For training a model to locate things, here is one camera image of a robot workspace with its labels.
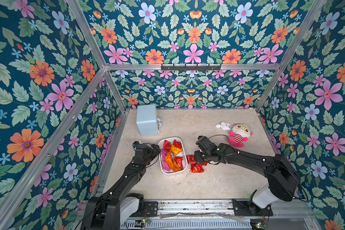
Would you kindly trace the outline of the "yellow tea bag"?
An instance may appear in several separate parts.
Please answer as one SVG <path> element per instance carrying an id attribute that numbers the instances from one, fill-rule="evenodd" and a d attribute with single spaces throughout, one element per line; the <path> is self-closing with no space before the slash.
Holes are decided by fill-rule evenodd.
<path id="1" fill-rule="evenodd" d="M 174 156 L 178 155 L 182 150 L 174 145 L 171 146 L 171 152 Z"/>

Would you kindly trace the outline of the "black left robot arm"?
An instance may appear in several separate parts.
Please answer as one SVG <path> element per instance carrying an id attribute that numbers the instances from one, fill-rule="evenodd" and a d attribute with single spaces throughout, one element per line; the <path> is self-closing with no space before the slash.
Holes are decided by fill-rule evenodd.
<path id="1" fill-rule="evenodd" d="M 122 202 L 131 189 L 142 179 L 151 162 L 156 159 L 161 150 L 156 144 L 133 143 L 135 156 L 125 167 L 122 176 L 115 184 L 99 197 L 92 197 L 86 205 L 85 214 L 77 224 L 81 230 L 99 228 L 103 230 L 119 230 L 122 220 Z"/>

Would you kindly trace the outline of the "pink tea bag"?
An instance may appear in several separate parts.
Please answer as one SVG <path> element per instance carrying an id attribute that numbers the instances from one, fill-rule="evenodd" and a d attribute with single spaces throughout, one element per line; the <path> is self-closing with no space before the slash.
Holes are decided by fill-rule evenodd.
<path id="1" fill-rule="evenodd" d="M 170 151 L 169 150 L 165 150 L 165 149 L 161 149 L 161 163 L 162 163 L 162 167 L 163 167 L 163 170 L 167 171 L 167 172 L 170 172 L 171 169 L 168 165 L 168 163 L 166 162 L 165 158 L 166 158 L 166 155 L 169 153 Z"/>

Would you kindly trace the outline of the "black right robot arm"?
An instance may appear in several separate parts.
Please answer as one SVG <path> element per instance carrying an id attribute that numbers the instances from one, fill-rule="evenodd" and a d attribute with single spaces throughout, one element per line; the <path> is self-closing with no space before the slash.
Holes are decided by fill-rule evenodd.
<path id="1" fill-rule="evenodd" d="M 265 209 L 275 201 L 290 202 L 300 184 L 300 177 L 283 155 L 263 156 L 239 150 L 229 144 L 216 145 L 206 136 L 199 136 L 195 143 L 198 163 L 232 164 L 256 172 L 267 179 L 267 184 L 256 190 L 249 200 L 249 207 Z"/>

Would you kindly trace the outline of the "orange tea bag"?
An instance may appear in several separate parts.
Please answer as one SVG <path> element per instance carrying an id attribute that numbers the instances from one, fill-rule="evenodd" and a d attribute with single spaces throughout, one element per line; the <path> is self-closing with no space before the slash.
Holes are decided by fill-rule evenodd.
<path id="1" fill-rule="evenodd" d="M 182 170 L 181 167 L 174 160 L 174 157 L 172 156 L 170 152 L 166 154 L 165 162 L 168 164 L 169 168 L 175 173 Z"/>

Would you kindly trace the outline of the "white plastic storage box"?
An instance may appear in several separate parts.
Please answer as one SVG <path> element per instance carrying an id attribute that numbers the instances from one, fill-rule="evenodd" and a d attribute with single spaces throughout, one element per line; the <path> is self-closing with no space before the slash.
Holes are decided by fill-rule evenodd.
<path id="1" fill-rule="evenodd" d="M 163 140 L 161 140 L 161 141 L 158 143 L 158 145 L 159 145 L 159 147 L 160 147 L 160 150 L 163 149 L 163 142 L 164 142 L 164 140 L 168 140 L 171 144 L 173 144 L 173 141 L 174 141 L 174 140 L 177 140 L 177 141 L 180 141 L 181 143 L 183 143 L 182 140 L 181 140 L 180 138 L 178 138 L 178 137 L 171 137 L 171 138 L 163 139 Z M 174 174 L 177 174 L 177 173 L 182 173 L 182 172 L 184 172 L 184 171 L 188 168 L 188 165 L 189 165 L 189 164 L 188 164 L 188 162 L 187 162 L 187 158 L 186 158 L 186 153 L 185 153 L 184 147 L 183 147 L 182 151 L 181 151 L 178 155 L 176 155 L 176 156 L 172 155 L 172 156 L 173 156 L 174 158 L 175 158 L 175 157 L 182 157 L 182 158 L 183 158 L 183 166 L 184 166 L 184 169 L 181 170 L 181 171 L 179 171 L 179 172 L 173 172 L 172 170 L 171 170 L 170 172 L 167 172 L 167 171 L 163 170 L 162 163 L 161 163 L 161 152 L 160 152 L 160 154 L 159 154 L 160 168 L 161 168 L 161 171 L 162 171 L 165 175 L 174 175 Z"/>

